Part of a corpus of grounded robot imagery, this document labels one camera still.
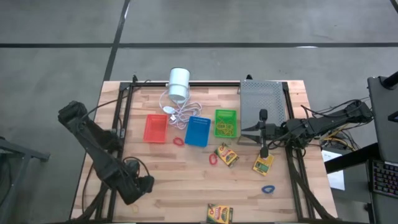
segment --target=red rubber band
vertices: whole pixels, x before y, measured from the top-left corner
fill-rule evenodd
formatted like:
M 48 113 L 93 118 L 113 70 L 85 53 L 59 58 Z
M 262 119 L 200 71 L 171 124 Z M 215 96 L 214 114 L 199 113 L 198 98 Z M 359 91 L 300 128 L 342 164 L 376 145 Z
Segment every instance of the red rubber band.
M 210 163 L 211 165 L 216 165 L 216 164 L 217 164 L 217 155 L 216 155 L 216 154 L 214 154 L 214 153 L 210 154 L 210 156 L 209 156 L 209 163 Z
M 184 145 L 184 141 L 181 138 L 178 138 L 178 137 L 173 139 L 173 143 L 178 145 L 178 146 L 183 146 Z

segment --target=yellow crayon box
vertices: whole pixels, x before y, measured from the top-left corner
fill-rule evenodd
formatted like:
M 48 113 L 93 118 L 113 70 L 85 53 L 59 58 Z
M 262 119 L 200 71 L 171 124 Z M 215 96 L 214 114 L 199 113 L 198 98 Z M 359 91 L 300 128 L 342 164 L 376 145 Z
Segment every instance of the yellow crayon box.
M 273 161 L 274 156 L 271 154 L 268 154 L 267 159 L 263 159 L 259 155 L 257 160 L 254 162 L 253 170 L 265 176 L 267 175 Z
M 228 206 L 208 204 L 206 222 L 231 224 L 233 211 Z
M 225 162 L 229 167 L 232 167 L 234 163 L 239 159 L 239 156 L 232 151 L 225 143 L 218 146 L 214 153 Z

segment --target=wooden tabletop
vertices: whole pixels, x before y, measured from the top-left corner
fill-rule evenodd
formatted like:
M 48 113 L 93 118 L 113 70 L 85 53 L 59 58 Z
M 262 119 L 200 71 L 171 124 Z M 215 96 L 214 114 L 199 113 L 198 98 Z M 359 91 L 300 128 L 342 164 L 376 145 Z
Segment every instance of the wooden tabletop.
M 296 118 L 304 118 L 300 105 L 309 107 L 304 82 L 287 81 Z M 118 97 L 119 82 L 104 82 L 99 104 Z M 267 176 L 252 170 L 259 154 L 259 146 L 240 146 L 238 139 L 215 138 L 213 132 L 215 110 L 236 110 L 240 118 L 240 97 L 237 87 L 192 87 L 191 101 L 203 106 L 202 116 L 212 120 L 208 146 L 205 148 L 172 144 L 175 137 L 185 138 L 186 130 L 169 126 L 165 144 L 144 143 L 144 127 L 147 114 L 163 114 L 159 108 L 159 96 L 165 87 L 144 87 L 133 94 L 130 109 L 124 157 L 141 159 L 155 178 L 152 193 L 145 194 L 132 205 L 125 205 L 117 197 L 114 210 L 115 222 L 203 222 L 208 203 L 234 208 L 234 222 L 295 221 L 293 193 L 284 149 L 270 153 L 275 156 Z M 165 96 L 162 105 L 174 106 Z M 116 103 L 98 109 L 95 122 L 103 129 L 110 129 Z M 229 168 L 221 160 L 217 165 L 209 164 L 209 155 L 222 142 L 228 144 L 240 157 L 234 167 Z M 330 214 L 337 217 L 329 182 L 319 147 L 307 148 L 304 157 L 308 181 L 312 192 Z M 81 215 L 81 194 L 92 160 L 86 156 L 72 218 Z M 94 199 L 101 182 L 95 174 L 90 176 L 85 194 L 85 207 Z M 274 185 L 273 194 L 264 194 L 261 188 Z M 302 207 L 305 200 L 301 194 Z M 108 203 L 103 214 L 106 215 Z

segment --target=blue rubber band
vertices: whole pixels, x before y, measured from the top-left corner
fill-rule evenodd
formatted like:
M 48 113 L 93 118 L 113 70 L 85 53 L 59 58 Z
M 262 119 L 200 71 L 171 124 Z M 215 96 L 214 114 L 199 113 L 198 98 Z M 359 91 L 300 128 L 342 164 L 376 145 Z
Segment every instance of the blue rubber band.
M 275 190 L 275 186 L 273 185 L 267 185 L 262 187 L 261 189 L 265 194 L 272 194 Z

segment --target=red plastic basket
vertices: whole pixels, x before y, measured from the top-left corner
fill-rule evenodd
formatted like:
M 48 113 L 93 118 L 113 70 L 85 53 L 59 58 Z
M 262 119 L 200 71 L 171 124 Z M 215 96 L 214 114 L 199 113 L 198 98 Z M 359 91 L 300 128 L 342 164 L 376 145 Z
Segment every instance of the red plastic basket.
M 145 124 L 144 141 L 164 143 L 169 117 L 166 114 L 148 114 Z

